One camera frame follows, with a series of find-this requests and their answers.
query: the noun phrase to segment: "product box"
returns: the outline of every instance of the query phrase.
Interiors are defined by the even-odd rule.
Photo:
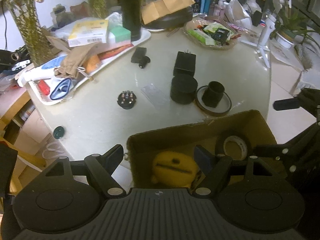
[[[100,41],[107,43],[108,20],[84,21],[76,24],[68,38],[69,47]]]
[[[122,26],[113,27],[108,35],[108,50],[131,44],[131,32]]]
[[[209,119],[207,122],[135,134],[130,136],[127,141],[134,186],[138,188],[166,188],[165,185],[151,182],[152,161],[158,153],[174,151],[193,157],[195,146],[201,145],[214,154],[217,137],[226,130],[233,130],[246,136],[252,148],[257,145],[276,144],[266,121],[256,110]],[[241,150],[237,145],[232,148],[231,152],[232,154],[229,155],[233,159],[241,157]],[[281,175],[282,172],[285,173],[282,162],[272,158],[262,158],[262,160]],[[232,177],[234,178],[230,181],[233,182],[243,179],[243,176]]]

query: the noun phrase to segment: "roll of tape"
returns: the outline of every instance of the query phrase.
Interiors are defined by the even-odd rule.
[[[228,142],[235,142],[240,147],[241,161],[251,155],[252,147],[248,138],[243,134],[232,130],[225,131],[218,137],[215,147],[215,154],[225,154],[230,156],[226,150],[226,145]]]

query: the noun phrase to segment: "black cylindrical cap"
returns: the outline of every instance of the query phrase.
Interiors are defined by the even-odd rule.
[[[144,56],[144,57],[140,60],[139,67],[140,67],[140,68],[145,68],[148,63],[150,63],[150,58],[149,58],[148,56]]]
[[[262,18],[262,12],[255,11],[254,14],[251,16],[252,25],[258,26]]]
[[[288,98],[274,101],[273,109],[276,111],[297,109],[301,106],[300,101],[297,98]]]
[[[171,82],[170,97],[179,104],[190,104],[196,97],[198,82],[192,76],[177,74]]]
[[[223,94],[224,86],[217,81],[211,81],[202,96],[202,101],[206,106],[216,108]]]

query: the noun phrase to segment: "white tripod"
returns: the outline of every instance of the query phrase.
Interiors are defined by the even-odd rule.
[[[291,8],[291,0],[288,0],[287,3],[289,5],[289,8]],[[267,16],[267,19],[265,21],[266,26],[263,28],[257,44],[255,44],[253,42],[245,41],[245,40],[241,41],[241,42],[246,43],[250,46],[257,47],[257,50],[260,51],[262,58],[264,60],[264,63],[266,64],[267,67],[270,67],[270,63],[267,59],[265,50],[270,51],[270,49],[268,47],[266,47],[266,45],[269,40],[270,34],[275,30],[276,15],[279,13],[279,11],[281,10],[281,8],[284,4],[285,4],[285,0],[273,0],[275,12],[273,14],[269,14]]]

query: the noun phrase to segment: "white paper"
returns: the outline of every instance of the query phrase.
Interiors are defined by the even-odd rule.
[[[294,47],[287,49],[273,39],[270,41],[270,51],[277,60],[294,67],[299,72],[304,70],[302,63],[297,59]]]
[[[231,23],[239,27],[247,28],[249,30],[252,29],[251,17],[244,10],[244,8],[241,6],[238,0],[230,0],[230,3],[226,8],[225,14]]]

